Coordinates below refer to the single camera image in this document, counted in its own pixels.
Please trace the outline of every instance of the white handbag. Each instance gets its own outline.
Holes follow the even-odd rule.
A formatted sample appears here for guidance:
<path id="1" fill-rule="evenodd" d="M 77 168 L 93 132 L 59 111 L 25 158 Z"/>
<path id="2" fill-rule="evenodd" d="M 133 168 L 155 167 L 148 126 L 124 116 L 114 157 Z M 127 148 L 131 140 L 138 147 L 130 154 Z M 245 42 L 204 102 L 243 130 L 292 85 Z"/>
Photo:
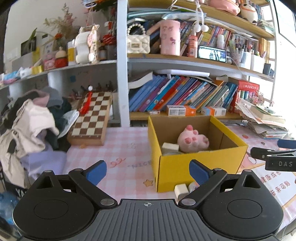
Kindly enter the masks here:
<path id="1" fill-rule="evenodd" d="M 139 27 L 143 35 L 130 35 L 132 27 Z M 146 35 L 145 28 L 139 24 L 134 23 L 128 27 L 127 32 L 127 52 L 128 53 L 149 53 L 150 52 L 150 36 Z"/>

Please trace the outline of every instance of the gray ribbed plate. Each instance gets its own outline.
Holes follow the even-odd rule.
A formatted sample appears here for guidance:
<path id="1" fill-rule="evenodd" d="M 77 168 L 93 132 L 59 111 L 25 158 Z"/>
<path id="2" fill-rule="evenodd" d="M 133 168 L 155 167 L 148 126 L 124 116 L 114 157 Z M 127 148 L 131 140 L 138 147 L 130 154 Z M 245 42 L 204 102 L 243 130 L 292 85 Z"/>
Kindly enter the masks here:
<path id="1" fill-rule="evenodd" d="M 84 231 L 66 241 L 228 241 L 211 231 L 194 210 L 173 200 L 127 200 L 102 210 Z M 264 241 L 276 241 L 273 236 Z"/>

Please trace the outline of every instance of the smartphone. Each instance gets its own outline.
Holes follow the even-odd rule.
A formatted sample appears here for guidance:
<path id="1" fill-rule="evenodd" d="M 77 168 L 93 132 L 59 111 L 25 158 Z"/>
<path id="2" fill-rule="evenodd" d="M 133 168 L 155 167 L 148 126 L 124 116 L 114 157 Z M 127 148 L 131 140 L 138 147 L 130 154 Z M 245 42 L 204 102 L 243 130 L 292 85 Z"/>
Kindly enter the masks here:
<path id="1" fill-rule="evenodd" d="M 198 46 L 197 57 L 226 63 L 226 51 L 224 49 L 218 49 L 201 45 Z"/>

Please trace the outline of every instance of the purple book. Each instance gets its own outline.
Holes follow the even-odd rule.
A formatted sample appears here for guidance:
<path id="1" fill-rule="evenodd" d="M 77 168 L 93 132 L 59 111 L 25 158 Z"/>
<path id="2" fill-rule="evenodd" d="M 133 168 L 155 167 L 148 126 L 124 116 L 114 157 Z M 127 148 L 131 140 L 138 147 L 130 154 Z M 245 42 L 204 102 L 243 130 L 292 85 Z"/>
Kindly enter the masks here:
<path id="1" fill-rule="evenodd" d="M 139 108 L 139 111 L 140 112 L 145 112 L 145 110 L 150 105 L 150 103 L 152 101 L 154 101 L 154 99 L 156 98 L 156 96 L 157 96 L 158 92 L 161 90 L 161 88 L 164 87 L 165 84 L 169 81 L 169 79 L 166 78 L 166 77 L 162 77 L 162 78 L 163 78 L 163 81 L 160 83 L 160 85 L 157 86 L 157 88 L 151 93 L 151 95 L 149 96 L 149 98 Z"/>

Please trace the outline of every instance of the metal screw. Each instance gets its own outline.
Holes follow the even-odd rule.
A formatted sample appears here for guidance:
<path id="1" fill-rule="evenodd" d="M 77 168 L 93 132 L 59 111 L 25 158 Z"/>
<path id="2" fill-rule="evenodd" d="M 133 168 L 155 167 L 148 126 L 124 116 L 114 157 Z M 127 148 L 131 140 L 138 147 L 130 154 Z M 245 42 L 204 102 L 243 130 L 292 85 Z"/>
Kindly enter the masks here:
<path id="1" fill-rule="evenodd" d="M 101 204 L 104 206 L 111 206 L 115 203 L 115 201 L 111 198 L 104 198 L 101 200 Z"/>
<path id="2" fill-rule="evenodd" d="M 185 206 L 192 206 L 194 205 L 196 202 L 195 200 L 193 200 L 192 198 L 185 198 L 181 201 L 181 203 Z"/>

